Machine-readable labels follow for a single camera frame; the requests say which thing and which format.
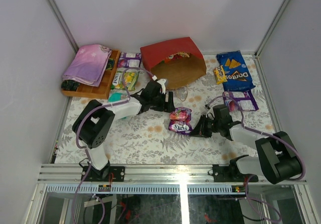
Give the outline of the teal candy packet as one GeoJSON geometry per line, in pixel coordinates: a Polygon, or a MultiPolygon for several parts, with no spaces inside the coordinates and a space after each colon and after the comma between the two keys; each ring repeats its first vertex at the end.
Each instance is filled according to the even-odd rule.
{"type": "Polygon", "coordinates": [[[109,110],[111,110],[115,114],[115,120],[124,119],[127,117],[127,108],[128,103],[127,95],[123,93],[113,93],[110,95],[108,99],[108,103],[120,103],[119,105],[112,106],[109,110]]]}

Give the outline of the purple snack packet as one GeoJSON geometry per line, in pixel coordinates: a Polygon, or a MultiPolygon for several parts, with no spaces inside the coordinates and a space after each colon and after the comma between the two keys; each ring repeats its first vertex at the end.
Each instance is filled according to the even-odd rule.
{"type": "Polygon", "coordinates": [[[229,111],[243,110],[243,111],[257,111],[259,107],[252,95],[252,92],[245,91],[225,91],[223,92],[223,100],[229,111]]]}
{"type": "Polygon", "coordinates": [[[141,54],[140,53],[126,53],[121,52],[118,60],[118,68],[140,67],[141,54]]]}

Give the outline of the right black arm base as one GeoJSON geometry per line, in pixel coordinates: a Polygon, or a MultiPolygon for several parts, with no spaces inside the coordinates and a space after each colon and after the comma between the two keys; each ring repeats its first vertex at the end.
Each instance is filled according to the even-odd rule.
{"type": "Polygon", "coordinates": [[[258,157],[243,155],[231,159],[228,165],[213,164],[208,175],[214,182],[243,182],[254,175],[252,182],[258,182],[258,175],[263,175],[258,157]]]}

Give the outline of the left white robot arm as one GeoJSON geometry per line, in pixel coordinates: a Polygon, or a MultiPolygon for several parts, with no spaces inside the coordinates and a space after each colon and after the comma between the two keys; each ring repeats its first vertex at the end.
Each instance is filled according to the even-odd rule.
{"type": "Polygon", "coordinates": [[[130,98],[102,104],[90,101],[72,126],[78,148],[84,148],[91,164],[92,175],[99,181],[109,177],[109,160],[103,153],[103,142],[112,124],[148,110],[170,113],[175,110],[173,92],[166,92],[166,79],[150,80],[141,91],[130,98]]]}

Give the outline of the orange fruits candy packet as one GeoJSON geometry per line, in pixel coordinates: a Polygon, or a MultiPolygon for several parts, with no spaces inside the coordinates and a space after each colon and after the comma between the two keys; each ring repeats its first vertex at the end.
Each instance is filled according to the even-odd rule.
{"type": "Polygon", "coordinates": [[[172,54],[170,56],[168,56],[167,58],[163,59],[160,63],[165,63],[165,64],[169,64],[173,61],[182,59],[182,58],[189,58],[190,54],[186,53],[186,52],[177,52],[175,54],[172,54]]]}

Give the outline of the yellow green snack packet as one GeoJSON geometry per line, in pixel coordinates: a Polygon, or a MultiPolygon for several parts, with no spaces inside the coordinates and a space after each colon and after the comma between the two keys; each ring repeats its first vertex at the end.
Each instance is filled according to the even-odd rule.
{"type": "Polygon", "coordinates": [[[127,71],[123,73],[123,71],[116,71],[114,79],[111,84],[111,89],[120,89],[125,90],[123,85],[123,79],[124,83],[128,89],[128,91],[134,91],[135,85],[138,81],[139,73],[136,71],[127,71]]]}

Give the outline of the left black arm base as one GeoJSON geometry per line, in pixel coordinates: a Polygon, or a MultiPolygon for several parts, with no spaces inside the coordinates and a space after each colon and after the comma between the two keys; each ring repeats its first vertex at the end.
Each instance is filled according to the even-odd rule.
{"type": "Polygon", "coordinates": [[[107,163],[102,170],[97,170],[91,167],[86,177],[85,174],[89,167],[88,159],[83,159],[79,162],[79,166],[82,168],[81,179],[85,182],[123,182],[125,178],[125,167],[124,166],[111,166],[110,162],[107,163]]]}

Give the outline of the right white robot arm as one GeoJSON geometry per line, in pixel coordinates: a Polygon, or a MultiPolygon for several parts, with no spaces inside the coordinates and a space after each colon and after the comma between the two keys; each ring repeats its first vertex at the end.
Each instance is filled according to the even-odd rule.
{"type": "Polygon", "coordinates": [[[201,115],[190,136],[210,138],[219,133],[229,141],[238,142],[256,149],[257,156],[242,155],[230,160],[229,165],[213,167],[214,173],[222,173],[222,182],[241,181],[263,176],[272,184],[284,180],[293,180],[295,176],[302,178],[305,168],[302,160],[286,132],[275,134],[263,133],[243,126],[234,121],[227,106],[214,106],[207,115],[201,115]]]}

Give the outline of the yellow candy packet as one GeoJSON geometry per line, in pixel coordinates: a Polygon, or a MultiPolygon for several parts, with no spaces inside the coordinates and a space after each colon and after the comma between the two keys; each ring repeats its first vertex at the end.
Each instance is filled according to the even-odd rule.
{"type": "Polygon", "coordinates": [[[217,85],[227,82],[227,77],[222,65],[215,67],[213,73],[217,85]]]}

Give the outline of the blue snack packet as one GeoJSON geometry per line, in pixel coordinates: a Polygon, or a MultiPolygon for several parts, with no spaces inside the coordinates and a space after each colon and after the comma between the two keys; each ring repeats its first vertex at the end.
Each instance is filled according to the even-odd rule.
{"type": "Polygon", "coordinates": [[[225,91],[249,91],[255,88],[252,76],[240,51],[220,53],[216,55],[223,67],[227,82],[223,82],[225,91]]]}

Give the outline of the red paper bag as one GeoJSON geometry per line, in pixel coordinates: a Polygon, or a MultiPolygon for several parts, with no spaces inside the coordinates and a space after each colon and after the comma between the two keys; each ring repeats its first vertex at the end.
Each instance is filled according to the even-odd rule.
{"type": "Polygon", "coordinates": [[[140,48],[145,69],[158,78],[168,80],[167,90],[176,90],[187,86],[207,73],[204,57],[190,37],[166,40],[140,48]],[[161,63],[168,56],[177,52],[190,54],[169,64],[161,63]]]}

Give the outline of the purple berries candy packet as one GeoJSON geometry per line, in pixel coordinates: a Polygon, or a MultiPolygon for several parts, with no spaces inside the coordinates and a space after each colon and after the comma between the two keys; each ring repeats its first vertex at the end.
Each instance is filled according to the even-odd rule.
{"type": "Polygon", "coordinates": [[[192,110],[186,107],[178,107],[170,113],[170,123],[168,130],[181,134],[189,135],[193,130],[191,121],[192,110]]]}

